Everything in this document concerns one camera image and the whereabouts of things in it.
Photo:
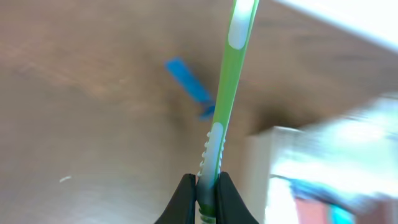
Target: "toothbrush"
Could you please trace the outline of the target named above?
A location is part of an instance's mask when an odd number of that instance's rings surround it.
[[[215,113],[197,175],[197,200],[204,223],[216,223],[215,184],[221,172],[225,135],[258,4],[259,0],[234,0],[231,10]]]

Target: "blue plastic piece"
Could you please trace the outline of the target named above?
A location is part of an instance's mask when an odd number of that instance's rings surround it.
[[[200,115],[200,119],[212,118],[215,110],[215,102],[182,59],[174,58],[169,60],[166,62],[166,68],[193,100],[203,106],[203,113]]]
[[[332,205],[329,212],[331,224],[354,224],[354,215],[350,212]]]

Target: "white rubber grip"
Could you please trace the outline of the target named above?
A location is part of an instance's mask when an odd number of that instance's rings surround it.
[[[248,38],[253,5],[254,0],[236,1],[228,32],[228,43],[236,50],[242,49]]]
[[[209,134],[209,141],[205,144],[206,151],[202,155],[204,160],[200,164],[201,171],[197,183],[197,200],[202,205],[215,206],[214,186],[220,171],[217,163],[220,163],[218,161],[220,145],[224,144],[223,131],[224,127],[221,123],[214,123]]]

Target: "blurry background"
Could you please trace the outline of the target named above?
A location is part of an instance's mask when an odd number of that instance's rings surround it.
[[[290,211],[286,223],[364,223],[368,215],[396,223],[397,103],[396,94],[386,94],[302,131],[274,129],[276,176],[270,180],[267,222],[280,223]],[[341,212],[350,213],[351,221],[337,221]]]
[[[198,171],[210,128],[164,62],[182,57],[216,95],[230,5],[1,1],[0,223],[153,223],[181,176]],[[397,59],[261,1],[223,170],[245,192],[248,135],[326,121],[396,91]]]

